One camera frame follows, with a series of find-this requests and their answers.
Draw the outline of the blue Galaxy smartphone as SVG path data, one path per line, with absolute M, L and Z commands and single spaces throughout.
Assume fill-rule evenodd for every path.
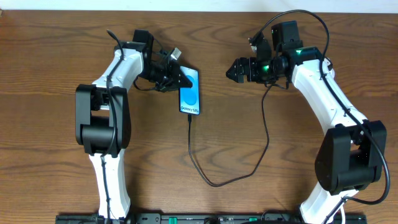
M 181 67 L 182 73 L 191 81 L 192 87 L 179 90 L 179 110 L 181 113 L 192 115 L 200 114 L 200 87 L 198 71 Z

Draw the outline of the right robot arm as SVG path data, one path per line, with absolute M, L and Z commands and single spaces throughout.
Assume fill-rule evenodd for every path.
M 255 56 L 237 58 L 226 76 L 268 87 L 285 78 L 305 97 L 324 138 L 315 159 L 317 184 L 300 205 L 300 215 L 305 223 L 331 223 L 358 192 L 389 176 L 386 127 L 353 106 L 335 82 L 331 61 L 317 47 L 304 46 L 295 21 L 274 25 L 271 33 L 271 41 L 262 33 L 251 38 Z

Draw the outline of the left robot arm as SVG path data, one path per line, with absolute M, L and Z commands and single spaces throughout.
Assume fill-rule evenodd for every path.
M 181 51 L 160 49 L 157 39 L 147 30 L 136 29 L 132 40 L 116 41 L 114 58 L 93 83 L 80 84 L 75 91 L 75 136 L 94 167 L 100 205 L 96 223 L 125 222 L 131 199 L 124 172 L 124 154 L 131 139 L 128 92 L 137 79 L 154 84 L 152 90 L 176 91 L 191 87 L 178 62 Z

